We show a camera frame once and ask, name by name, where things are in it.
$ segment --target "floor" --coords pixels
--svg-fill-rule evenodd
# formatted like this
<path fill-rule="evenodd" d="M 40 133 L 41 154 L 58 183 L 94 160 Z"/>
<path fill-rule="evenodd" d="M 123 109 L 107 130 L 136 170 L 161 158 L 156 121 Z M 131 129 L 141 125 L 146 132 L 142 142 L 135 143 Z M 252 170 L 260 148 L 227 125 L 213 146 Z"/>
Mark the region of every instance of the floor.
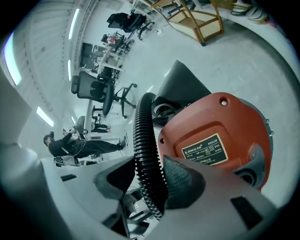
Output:
<path fill-rule="evenodd" d="M 130 100 L 137 104 L 146 92 L 157 93 L 175 60 L 184 63 L 211 92 L 229 92 L 254 104 L 274 131 L 274 151 L 268 182 L 262 189 L 276 206 L 290 198 L 300 166 L 300 85 L 283 58 L 252 31 L 231 21 L 224 22 L 225 34 L 202 47 L 177 32 L 166 22 L 156 20 L 143 41 L 136 40 L 125 58 L 120 86 L 136 83 Z M 134 111 L 126 107 L 128 118 L 119 123 L 128 135 L 133 155 Z M 137 179 L 133 186 L 138 186 Z"/>

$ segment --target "cable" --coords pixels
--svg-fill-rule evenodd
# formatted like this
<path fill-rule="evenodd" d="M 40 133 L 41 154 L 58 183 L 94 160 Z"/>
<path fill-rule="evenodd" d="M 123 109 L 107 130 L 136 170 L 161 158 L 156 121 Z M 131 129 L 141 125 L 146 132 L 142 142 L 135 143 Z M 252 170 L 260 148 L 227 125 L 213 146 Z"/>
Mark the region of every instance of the cable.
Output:
<path fill-rule="evenodd" d="M 151 104 L 153 93 L 145 93 L 140 99 L 134 123 L 134 155 L 141 193 L 151 213 L 160 220 L 168 196 L 162 166 L 158 158 Z"/>

